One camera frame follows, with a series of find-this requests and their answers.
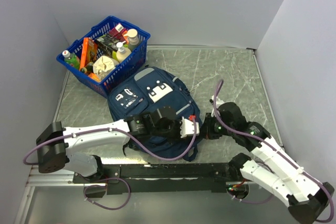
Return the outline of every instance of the wall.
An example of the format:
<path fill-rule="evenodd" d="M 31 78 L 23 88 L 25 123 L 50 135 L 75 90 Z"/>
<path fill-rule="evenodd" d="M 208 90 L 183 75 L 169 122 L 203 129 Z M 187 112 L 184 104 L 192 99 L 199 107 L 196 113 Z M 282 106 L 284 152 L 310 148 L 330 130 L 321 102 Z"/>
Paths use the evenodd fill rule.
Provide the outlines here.
<path fill-rule="evenodd" d="M 22 158 L 52 121 L 68 46 L 44 0 L 0 0 L 0 210 L 13 223 L 30 167 Z"/>
<path fill-rule="evenodd" d="M 108 15 L 152 34 L 152 45 L 257 48 L 283 0 L 47 0 L 69 43 Z"/>
<path fill-rule="evenodd" d="M 257 60 L 286 151 L 336 187 L 335 3 L 284 0 Z"/>

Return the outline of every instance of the gray marble tabletop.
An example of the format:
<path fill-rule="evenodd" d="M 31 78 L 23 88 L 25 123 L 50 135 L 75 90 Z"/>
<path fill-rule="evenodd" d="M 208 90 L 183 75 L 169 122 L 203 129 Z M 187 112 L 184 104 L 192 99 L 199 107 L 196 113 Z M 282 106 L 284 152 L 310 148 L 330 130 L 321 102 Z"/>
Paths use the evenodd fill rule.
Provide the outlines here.
<path fill-rule="evenodd" d="M 188 87 L 201 110 L 203 119 L 211 112 L 209 99 L 219 79 L 224 84 L 219 97 L 235 102 L 247 120 L 262 124 L 279 142 L 269 104 L 255 63 L 253 51 L 235 48 L 149 48 L 147 63 L 179 77 Z M 63 126 L 84 127 L 112 122 L 107 100 L 69 75 L 57 121 Z M 240 152 L 249 154 L 227 136 L 218 140 L 202 140 L 193 162 L 229 162 Z M 83 151 L 96 154 L 105 164 L 164 163 L 146 153 L 125 150 L 111 143 Z M 185 163 L 178 160 L 174 163 Z"/>

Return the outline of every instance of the navy blue backpack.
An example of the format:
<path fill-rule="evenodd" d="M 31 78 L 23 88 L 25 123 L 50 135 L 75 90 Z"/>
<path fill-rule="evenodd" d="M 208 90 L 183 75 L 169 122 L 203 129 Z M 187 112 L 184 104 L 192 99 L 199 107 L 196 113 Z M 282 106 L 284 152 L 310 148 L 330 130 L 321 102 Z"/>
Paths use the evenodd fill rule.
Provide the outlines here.
<path fill-rule="evenodd" d="M 177 119 L 182 116 L 189 118 L 190 115 L 195 115 L 199 126 L 202 125 L 199 108 L 192 99 L 186 85 L 179 78 L 156 67 L 147 67 L 119 84 L 109 94 L 108 105 L 115 121 L 170 106 L 176 111 Z M 184 160 L 192 161 L 195 159 L 199 142 L 200 140 L 195 141 L 193 154 L 191 156 L 186 154 L 183 157 Z M 185 151 L 189 142 L 176 141 L 171 143 L 164 137 L 153 136 L 143 145 L 160 157 L 174 158 Z M 128 146 L 144 151 L 132 140 L 128 142 Z"/>

